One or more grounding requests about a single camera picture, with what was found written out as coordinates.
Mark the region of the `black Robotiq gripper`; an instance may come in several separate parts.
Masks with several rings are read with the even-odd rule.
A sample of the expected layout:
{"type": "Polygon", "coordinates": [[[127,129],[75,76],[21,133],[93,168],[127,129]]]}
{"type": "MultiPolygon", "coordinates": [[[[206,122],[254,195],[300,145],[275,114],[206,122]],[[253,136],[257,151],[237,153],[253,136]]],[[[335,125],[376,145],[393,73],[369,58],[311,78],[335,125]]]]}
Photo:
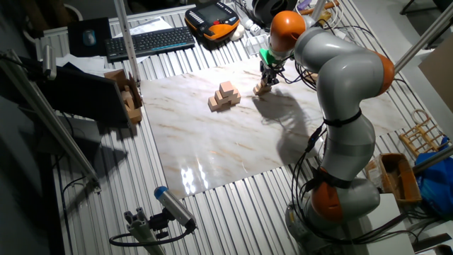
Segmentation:
{"type": "Polygon", "coordinates": [[[261,71],[261,85],[262,87],[267,86],[267,81],[269,81],[270,86],[274,86],[279,83],[277,79],[277,74],[283,70],[282,64],[271,64],[268,65],[264,62],[260,63],[261,71]]]}

